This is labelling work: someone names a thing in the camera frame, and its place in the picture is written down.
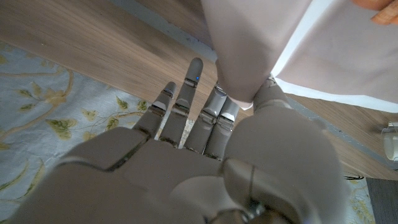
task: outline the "wooden table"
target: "wooden table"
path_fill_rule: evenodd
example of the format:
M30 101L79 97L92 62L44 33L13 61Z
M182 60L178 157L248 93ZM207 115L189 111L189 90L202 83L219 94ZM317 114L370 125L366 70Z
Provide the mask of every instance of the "wooden table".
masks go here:
M139 2L211 46L199 0ZM148 101L169 81L181 86L189 62L200 57L106 0L2 0L0 39ZM201 58L204 69L191 119L196 119L216 81L214 63ZM385 157L381 135L375 130L398 120L398 114L289 97ZM240 111L239 120L251 113ZM398 172L338 137L329 137L347 172L398 180Z

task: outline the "floor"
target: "floor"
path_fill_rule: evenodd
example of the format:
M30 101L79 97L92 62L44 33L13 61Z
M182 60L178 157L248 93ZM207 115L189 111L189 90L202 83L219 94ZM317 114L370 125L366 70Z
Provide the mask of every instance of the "floor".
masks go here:
M398 181L367 178L376 223L398 223Z

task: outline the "leaf pattern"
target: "leaf pattern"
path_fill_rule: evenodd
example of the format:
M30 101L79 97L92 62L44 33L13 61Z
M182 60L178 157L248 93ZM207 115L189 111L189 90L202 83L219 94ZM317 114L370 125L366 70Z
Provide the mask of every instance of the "leaf pattern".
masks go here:
M96 110L88 111L88 110L82 108L82 109L80 109L80 111L84 115L84 117L86 117L86 119L88 121L94 121L96 116L98 115L98 111L96 111Z
M26 193L24 194L24 196L28 195L29 193L31 193L31 191L33 189L35 189L35 187L37 186L37 183L39 183L40 180L43 179L44 176L44 162L42 159L40 159L40 167L39 170L36 172L35 176L33 177L32 182L30 183L29 188L26 190Z
M48 68L53 68L55 66L54 62L49 60L43 60L42 63L40 63L40 65Z
M27 52L27 53L25 54L25 58L35 58L35 57L37 57L37 56L34 55L34 54L32 54L32 53L30 53L30 52Z
M140 100L137 104L137 110L138 111L145 111L147 110L147 102L144 100Z
M106 125L105 130L109 131L110 129L116 128L118 125L119 125L119 120L116 119L114 116L112 116L108 119L108 124Z
M35 106L36 106L36 104L34 104L34 103L25 104L25 105L22 105L18 111L19 112L28 112L31 109L33 109Z
M10 145L0 142L0 150L7 150L10 148Z
M135 125L137 122L135 122L135 121L130 121L130 122L128 122L128 123L126 123L126 125Z
M18 182L25 176L28 167L29 167L29 162L26 160L25 167L24 167L24 169L22 170L22 172L19 173L18 176L17 176L16 178L10 180L9 182L7 182L7 183L5 183L5 184L2 184L2 185L0 186L0 191L6 189L6 188L8 188L8 187L11 187L11 186L13 186L14 184L18 183Z
M51 88L47 89L44 99L46 103L51 103L53 106L57 106L60 103L67 101L67 98L62 90L54 91Z
M0 54L0 65L5 63L8 63L7 59L5 58L5 56Z
M36 84L36 82L32 82L33 94L37 97L40 97L42 94L42 88Z
M26 98L33 98L29 90L17 90L17 93Z
M48 119L45 120L45 122L47 122L47 124L51 126L51 128L55 131L55 133L61 140L70 139L72 133L70 132L69 128L77 124L77 120L75 119Z
M118 105L122 111L127 110L129 107L129 104L126 101L120 100L118 96L116 96L116 102L118 102Z
M94 138L95 136L97 136L96 133L90 133L89 131L85 131L83 133L83 140L87 141L87 140L90 140L90 139Z

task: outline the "robot finger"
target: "robot finger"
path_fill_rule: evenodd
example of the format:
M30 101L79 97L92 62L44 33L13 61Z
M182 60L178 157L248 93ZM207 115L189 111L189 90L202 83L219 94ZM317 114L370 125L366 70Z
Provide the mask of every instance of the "robot finger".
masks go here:
M226 144L231 137L232 128L239 112L239 106L227 98L217 122L210 134L209 141L207 142L204 155L222 160Z
M185 141L186 149L203 154L225 100L226 93L216 83Z
M200 58L194 58L189 65L184 83L160 134L159 140L169 142L174 147L178 147L180 144L202 70L203 62Z
M154 138L173 99L176 87L174 82L169 82L133 129L142 131L148 134L150 138Z

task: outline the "gray robotic arm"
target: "gray robotic arm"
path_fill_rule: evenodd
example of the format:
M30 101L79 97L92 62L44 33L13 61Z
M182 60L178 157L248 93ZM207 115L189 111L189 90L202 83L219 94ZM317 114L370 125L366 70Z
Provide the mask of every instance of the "gray robotic arm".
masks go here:
M171 82L132 129L67 153L11 223L342 223L336 152L271 77L233 132L238 107L216 84L178 148L202 67L193 59L158 141Z

